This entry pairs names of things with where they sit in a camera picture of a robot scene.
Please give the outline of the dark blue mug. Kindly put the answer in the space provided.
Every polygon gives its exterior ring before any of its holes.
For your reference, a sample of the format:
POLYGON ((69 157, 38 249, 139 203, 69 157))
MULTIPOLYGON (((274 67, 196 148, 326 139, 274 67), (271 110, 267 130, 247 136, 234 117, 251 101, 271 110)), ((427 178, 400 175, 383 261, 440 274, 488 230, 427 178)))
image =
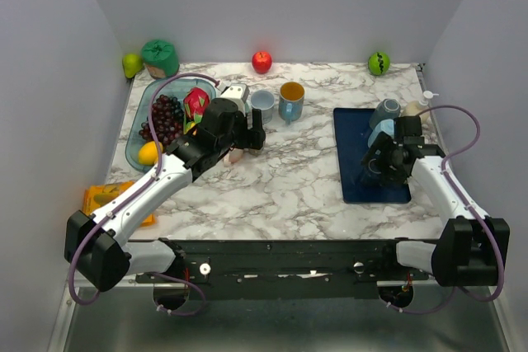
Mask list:
POLYGON ((379 167, 379 156, 365 155, 361 160, 362 169, 359 175, 359 182, 362 185, 374 187, 386 185, 384 174, 379 167))

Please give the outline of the pink mug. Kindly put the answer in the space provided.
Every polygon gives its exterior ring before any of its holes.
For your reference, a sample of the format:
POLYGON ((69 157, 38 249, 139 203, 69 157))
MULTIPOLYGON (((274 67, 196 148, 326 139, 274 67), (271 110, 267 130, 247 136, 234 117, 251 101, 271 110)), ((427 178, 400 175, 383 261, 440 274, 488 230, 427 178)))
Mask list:
POLYGON ((231 149, 223 158, 223 163, 225 166, 233 165, 236 162, 239 162, 243 158, 244 150, 234 148, 231 149))

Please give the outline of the grey blue mug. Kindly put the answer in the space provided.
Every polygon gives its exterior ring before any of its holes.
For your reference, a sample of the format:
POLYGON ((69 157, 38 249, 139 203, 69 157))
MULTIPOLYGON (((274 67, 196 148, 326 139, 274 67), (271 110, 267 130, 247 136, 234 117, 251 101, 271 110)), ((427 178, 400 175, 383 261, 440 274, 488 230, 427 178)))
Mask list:
POLYGON ((272 120, 275 97, 271 92, 268 90, 255 91, 250 97, 250 105, 253 109, 261 111, 263 124, 267 124, 272 120))

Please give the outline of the light blue faceted mug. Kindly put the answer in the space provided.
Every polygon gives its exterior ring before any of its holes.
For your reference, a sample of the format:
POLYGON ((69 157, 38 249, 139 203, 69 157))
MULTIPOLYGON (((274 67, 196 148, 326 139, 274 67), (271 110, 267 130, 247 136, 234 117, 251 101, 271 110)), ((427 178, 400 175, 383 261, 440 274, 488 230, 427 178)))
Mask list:
POLYGON ((380 133, 387 134, 390 138, 394 137, 394 119, 381 120, 372 130, 368 140, 367 146, 370 148, 380 133))

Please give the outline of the blue butterfly mug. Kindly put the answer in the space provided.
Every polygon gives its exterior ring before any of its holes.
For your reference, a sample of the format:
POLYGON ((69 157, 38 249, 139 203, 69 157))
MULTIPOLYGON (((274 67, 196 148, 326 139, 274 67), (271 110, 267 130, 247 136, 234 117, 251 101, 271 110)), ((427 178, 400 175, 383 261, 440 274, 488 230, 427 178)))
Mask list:
POLYGON ((297 121, 303 111, 304 88, 297 82, 287 82, 280 88, 279 116, 286 125, 297 121))

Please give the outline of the dark teal mug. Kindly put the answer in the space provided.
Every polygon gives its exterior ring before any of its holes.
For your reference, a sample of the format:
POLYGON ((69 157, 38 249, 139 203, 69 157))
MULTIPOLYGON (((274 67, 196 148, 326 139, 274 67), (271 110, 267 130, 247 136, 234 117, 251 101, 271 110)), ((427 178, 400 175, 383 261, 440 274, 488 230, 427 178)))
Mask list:
POLYGON ((398 118, 401 112, 401 105, 395 99, 384 99, 375 108, 369 119, 369 126, 374 129, 383 120, 393 120, 398 118))

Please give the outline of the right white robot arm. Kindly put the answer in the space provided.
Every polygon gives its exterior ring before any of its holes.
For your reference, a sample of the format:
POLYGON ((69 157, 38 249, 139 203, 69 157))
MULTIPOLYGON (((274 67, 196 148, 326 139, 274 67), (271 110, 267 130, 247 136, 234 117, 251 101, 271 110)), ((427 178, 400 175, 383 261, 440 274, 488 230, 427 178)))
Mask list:
POLYGON ((399 117, 394 133, 381 132, 361 161, 373 166, 380 184, 395 187, 415 180, 444 225, 434 242, 402 240, 379 259, 381 273, 398 279, 410 268, 432 275, 444 287, 494 286, 504 280, 509 227, 491 218, 468 195, 436 144, 427 144, 417 116, 399 117))

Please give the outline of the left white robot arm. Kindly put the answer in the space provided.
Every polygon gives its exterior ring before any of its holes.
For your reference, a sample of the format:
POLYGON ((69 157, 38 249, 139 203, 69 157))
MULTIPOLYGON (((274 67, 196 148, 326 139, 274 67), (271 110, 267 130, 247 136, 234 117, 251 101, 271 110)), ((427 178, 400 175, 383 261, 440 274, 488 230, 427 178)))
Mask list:
POLYGON ((100 292, 126 275, 155 272, 166 282, 182 275, 170 242, 131 242, 139 225, 162 203, 214 167, 231 149, 260 150, 266 139, 262 113, 247 117, 231 100, 215 98, 202 121, 177 138, 149 171, 110 203, 67 221, 64 255, 100 292))

